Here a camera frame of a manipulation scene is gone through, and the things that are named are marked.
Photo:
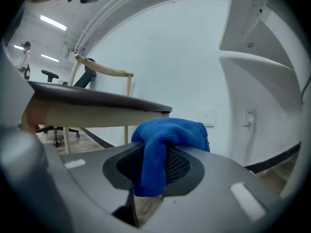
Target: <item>blue cloth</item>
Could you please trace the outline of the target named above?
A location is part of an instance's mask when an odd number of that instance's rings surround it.
[[[166,145],[185,145],[209,152],[207,131],[202,123],[179,118],[160,118],[138,126],[132,142],[145,142],[141,179],[134,184],[134,194],[156,197],[166,186]]]

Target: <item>fluorescent light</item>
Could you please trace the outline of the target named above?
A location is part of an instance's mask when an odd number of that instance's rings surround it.
[[[54,60],[54,61],[56,61],[56,62],[59,62],[59,60],[56,60],[56,59],[54,59],[54,58],[52,58],[52,57],[49,57],[49,56],[46,56],[46,55],[44,55],[44,54],[42,54],[41,56],[44,57],[44,58],[47,58],[47,59],[49,59],[49,60]]]
[[[50,18],[47,18],[47,17],[45,17],[45,16],[43,16],[43,15],[40,16],[40,19],[41,19],[42,21],[47,22],[47,23],[49,23],[49,24],[52,24],[52,25],[54,25],[55,27],[60,28],[60,29],[62,29],[62,30],[64,30],[64,31],[66,31],[66,29],[67,29],[67,27],[66,27],[65,25],[60,24],[59,22],[54,21],[54,20],[52,20],[52,19],[50,19]]]
[[[16,46],[16,45],[14,45],[14,48],[16,48],[16,49],[20,49],[20,50],[24,50],[24,48],[23,48],[23,47],[19,47],[19,46]]]

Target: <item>black baseboard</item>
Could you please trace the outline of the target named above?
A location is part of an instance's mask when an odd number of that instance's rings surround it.
[[[105,149],[108,148],[113,148],[114,146],[111,145],[110,143],[102,140],[101,138],[99,138],[98,136],[94,135],[92,132],[88,131],[86,128],[81,128],[81,130],[86,133],[89,137],[91,137],[96,143],[98,143],[99,145],[101,145],[102,147],[104,147]]]
[[[86,133],[89,137],[91,137],[96,143],[104,147],[105,149],[113,148],[114,146],[110,143],[100,139],[98,136],[94,135],[92,132],[88,131],[86,128],[81,128],[81,130]],[[259,162],[253,165],[245,166],[246,169],[254,172],[259,173],[264,170],[267,170],[269,168],[272,168],[273,166],[281,163],[282,161],[285,161],[286,159],[290,158],[294,153],[297,153],[300,149],[300,143],[293,146],[289,150],[270,158],[269,160],[266,160],[264,162]]]
[[[264,162],[259,162],[253,165],[246,166],[245,168],[254,172],[254,173],[259,173],[264,170],[267,170],[269,168],[272,168],[273,166],[281,163],[282,161],[285,161],[286,159],[290,158],[294,153],[297,153],[300,149],[300,143],[297,145],[293,146],[289,150],[270,158],[269,160],[266,160]]]

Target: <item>black mesh grille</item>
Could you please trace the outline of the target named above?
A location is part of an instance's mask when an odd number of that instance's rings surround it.
[[[125,156],[117,162],[117,169],[132,182],[141,177],[144,146],[135,152]],[[170,149],[166,150],[165,172],[167,184],[173,183],[184,177],[190,169],[190,163],[184,157]]]

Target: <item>wooden floor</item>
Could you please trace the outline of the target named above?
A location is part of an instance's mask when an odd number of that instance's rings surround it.
[[[80,138],[76,138],[75,133],[69,132],[69,141],[71,145],[72,153],[81,153],[87,151],[103,150],[104,148],[93,141],[87,136],[82,130],[79,130]],[[54,143],[54,132],[38,133],[38,138],[42,143]],[[66,154],[64,136],[62,131],[58,131],[57,134],[60,146],[58,151],[60,154]],[[284,188],[289,176],[294,168],[298,153],[286,161],[268,169],[261,173],[256,174],[260,180],[265,184],[271,191],[280,193]],[[134,196],[135,209],[138,219],[138,224],[141,227],[157,210],[163,201],[162,197],[157,198],[140,198]]]
[[[82,130],[79,131],[80,138],[76,138],[76,133],[69,132],[69,142],[72,153],[82,153],[95,150],[103,150],[104,148],[93,141],[87,134]],[[42,143],[54,143],[54,131],[49,131],[48,133],[37,133],[36,134]],[[63,131],[57,131],[57,138],[60,146],[57,148],[59,154],[66,154],[65,143],[64,143],[64,133]]]

